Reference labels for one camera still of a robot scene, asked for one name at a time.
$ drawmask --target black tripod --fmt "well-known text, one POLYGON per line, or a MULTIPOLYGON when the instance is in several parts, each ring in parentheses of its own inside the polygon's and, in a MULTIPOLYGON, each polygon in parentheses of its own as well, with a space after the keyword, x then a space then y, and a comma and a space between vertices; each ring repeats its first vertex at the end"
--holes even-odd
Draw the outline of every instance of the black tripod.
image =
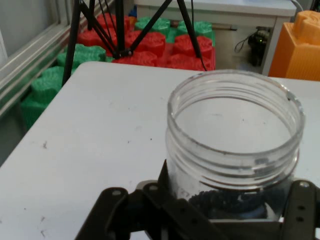
MULTIPOLYGON (((74 1, 72 21, 71 21, 71 27, 70 27, 70 37, 69 37, 68 49, 66 52, 66 61, 64 66, 62 85, 64 85, 71 76, 81 13, 83 13, 83 15, 88 21, 88 29, 91 30, 93 28, 98 34, 98 36, 101 38, 102 42, 105 44, 106 48, 112 53, 112 57, 115 59, 119 59, 121 57, 131 56, 134 53, 139 43, 146 36, 146 34, 151 30, 153 25, 156 23, 156 21, 160 18, 162 13, 166 10, 166 8, 172 2, 172 0, 165 0, 164 3, 161 5, 161 7, 156 11, 154 16, 151 18, 151 20, 148 22, 148 24, 145 26, 145 28, 134 40, 132 45, 129 48, 126 48, 125 47, 124 1, 115 0, 115 19, 116 19, 116 27, 115 27, 114 21, 111 17, 108 3, 106 0, 104 0, 107 6, 107 11, 109 13, 110 19, 112 21, 113 28, 116 29, 117 46, 115 46, 115 44, 112 41, 108 23, 104 15, 103 7, 101 4, 101 0, 98 0, 98 1, 99 1, 101 11, 103 13, 103 18, 107 27, 108 34, 103 29, 103 27, 99 24, 98 20, 94 17, 95 0, 90 0, 89 7, 84 3, 83 0, 74 1)), ((203 68, 206 70, 203 63, 200 47, 197 41, 196 33, 188 15, 186 4, 184 0, 176 0, 176 1, 179 5, 182 18, 184 20, 187 32, 190 36, 190 40, 191 40, 195 55, 197 58, 201 59, 203 68)))

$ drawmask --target red foam block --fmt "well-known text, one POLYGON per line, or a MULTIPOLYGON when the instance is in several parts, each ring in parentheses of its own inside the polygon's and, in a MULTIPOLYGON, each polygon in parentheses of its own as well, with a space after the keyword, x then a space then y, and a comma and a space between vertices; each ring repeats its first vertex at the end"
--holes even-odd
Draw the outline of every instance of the red foam block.
MULTIPOLYGON (((109 35, 108 30, 105 28, 104 31, 107 33, 107 35, 109 35)), ((109 29, 110 31, 110 35, 111 35, 111 39, 112 42, 115 46, 117 46, 117 34, 115 32, 115 30, 113 28, 109 29)), ((99 35, 97 34, 97 32, 95 30, 85 30, 82 33, 78 34, 77 37, 77 42, 79 44, 83 44, 85 46, 100 46, 102 48, 104 48, 107 51, 107 54, 109 55, 110 52, 108 50, 108 48, 106 47, 106 45, 104 44, 104 42, 100 39, 99 35)))
MULTIPOLYGON (((206 57, 202 58, 205 68, 207 70, 213 70, 212 62, 210 61, 210 59, 206 57)), ((181 53, 170 56, 167 60, 166 67, 171 69, 204 71, 200 58, 194 56, 187 56, 181 53)))
MULTIPOLYGON (((125 36, 125 47, 129 48, 141 31, 132 31, 125 36)), ((149 32, 140 42, 135 52, 149 51, 161 57, 166 47, 166 36, 160 32, 149 32)))
POLYGON ((115 59, 112 62, 118 64, 132 64, 155 67, 157 66, 157 55, 150 51, 135 51, 132 56, 115 59))
MULTIPOLYGON (((202 56, 211 59, 213 54, 212 40, 205 36, 198 36, 196 39, 198 41, 202 56)), ((190 57, 196 56, 189 35, 180 35, 174 39, 173 54, 184 54, 190 57)))
MULTIPOLYGON (((106 23, 110 28, 114 28, 117 27, 117 20, 116 20, 116 16, 115 15, 111 15, 112 17, 112 20, 113 20, 113 23, 114 23, 114 26, 112 24, 112 21, 111 21, 111 18, 110 18, 110 15, 109 13, 105 13, 104 16, 102 14, 100 14, 96 19, 97 21, 99 22, 99 24, 103 27, 103 28, 107 28, 106 26, 106 23)), ((125 16, 124 17, 124 32, 127 32, 130 30, 130 18, 128 16, 125 16)))

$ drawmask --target screw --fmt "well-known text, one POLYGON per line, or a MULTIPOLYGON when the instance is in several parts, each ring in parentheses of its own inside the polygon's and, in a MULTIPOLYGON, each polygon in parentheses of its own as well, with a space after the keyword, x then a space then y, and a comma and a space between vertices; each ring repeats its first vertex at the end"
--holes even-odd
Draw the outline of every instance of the screw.
POLYGON ((114 191, 112 192, 112 195, 113 195, 113 196, 119 196, 119 195, 121 195, 121 192, 120 192, 119 190, 114 190, 114 191))
POLYGON ((149 187, 149 190, 150 190, 150 191, 156 191, 156 190, 158 190, 158 187, 157 187, 156 185, 151 185, 151 186, 149 187))
POLYGON ((307 183, 306 181, 301 181, 299 185, 300 185, 300 187, 303 187, 303 188, 309 187, 309 183, 307 183))

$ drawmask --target tripod leg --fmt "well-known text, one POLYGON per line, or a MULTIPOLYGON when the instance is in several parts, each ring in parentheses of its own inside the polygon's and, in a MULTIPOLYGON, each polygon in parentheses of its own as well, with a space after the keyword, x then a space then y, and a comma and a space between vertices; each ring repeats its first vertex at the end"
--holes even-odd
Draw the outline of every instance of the tripod leg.
POLYGON ((188 31, 188 34, 190 36, 190 40, 191 40, 193 49, 195 51, 195 55, 196 55, 197 58, 201 58, 201 51, 200 51, 200 47, 199 47, 199 44, 198 44, 198 41, 197 41, 197 36, 196 36, 196 33, 195 33, 195 29, 192 27, 192 23, 191 23, 190 18, 189 18, 189 14, 188 14, 188 11, 187 11, 187 7, 186 7, 186 4, 185 4, 185 1, 184 0, 176 0, 176 1, 178 2, 179 8, 180 8, 180 12, 182 14, 182 18, 183 18, 184 23, 185 23, 186 30, 188 31))
POLYGON ((164 11, 167 9, 169 4, 172 2, 172 0, 165 0, 164 3, 161 5, 161 7, 156 11, 156 13, 153 15, 153 17, 150 19, 148 24, 144 27, 144 29, 141 31, 141 33, 138 35, 138 37, 134 40, 132 45, 130 46, 130 51, 133 52, 139 45, 139 43, 142 41, 142 39, 147 35, 147 33, 151 30, 153 25, 156 23, 156 21, 160 18, 160 16, 164 13, 164 11))
POLYGON ((68 49, 66 51, 65 66, 63 72, 62 86, 65 85, 71 76, 72 64, 74 63, 75 48, 78 36, 78 28, 80 22, 80 1, 75 0, 73 6, 73 14, 70 26, 70 35, 68 49))
POLYGON ((125 20, 124 20, 124 0, 115 0, 115 21, 116 21, 116 39, 118 50, 124 51, 125 46, 125 20))
MULTIPOLYGON (((95 14, 95 4, 96 4, 96 1, 95 1, 95 0, 90 0, 89 9, 90 9, 90 13, 91 13, 92 15, 95 14)), ((89 21, 88 21, 88 30, 90 31, 91 29, 92 29, 92 22, 89 22, 89 21)))
POLYGON ((90 10, 85 3, 82 3, 80 5, 80 11, 83 13, 83 15, 88 20, 88 22, 92 24, 93 29, 96 31, 96 33, 98 34, 100 39, 103 41, 105 46, 108 48, 108 50, 112 53, 113 56, 115 56, 117 49, 113 44, 112 39, 106 34, 105 30, 99 24, 95 16, 90 14, 90 10))

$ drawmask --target dark spot on table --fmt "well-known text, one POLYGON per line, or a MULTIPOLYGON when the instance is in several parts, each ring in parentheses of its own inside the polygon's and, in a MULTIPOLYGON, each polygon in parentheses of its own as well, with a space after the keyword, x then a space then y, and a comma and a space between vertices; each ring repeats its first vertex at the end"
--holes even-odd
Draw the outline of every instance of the dark spot on table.
POLYGON ((47 141, 45 141, 45 142, 43 143, 42 147, 43 147, 44 149, 47 149, 47 141))
POLYGON ((41 230, 41 235, 43 236, 43 238, 45 239, 46 238, 46 235, 45 235, 45 230, 41 230))

